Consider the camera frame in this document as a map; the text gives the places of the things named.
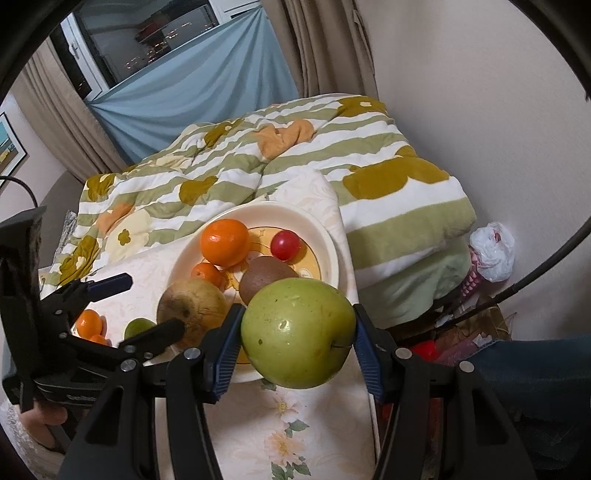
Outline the person left hand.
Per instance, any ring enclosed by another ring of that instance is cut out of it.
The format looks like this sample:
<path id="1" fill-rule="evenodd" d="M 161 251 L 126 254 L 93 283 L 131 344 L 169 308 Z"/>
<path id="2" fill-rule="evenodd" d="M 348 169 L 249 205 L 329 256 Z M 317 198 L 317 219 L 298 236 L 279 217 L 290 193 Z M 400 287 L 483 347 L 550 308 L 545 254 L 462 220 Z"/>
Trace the person left hand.
<path id="1" fill-rule="evenodd" d="M 60 405 L 51 402 L 34 401 L 33 408 L 19 413 L 19 419 L 28 434 L 47 449 L 56 449 L 58 442 L 50 427 L 60 426 L 67 420 L 68 413 Z"/>

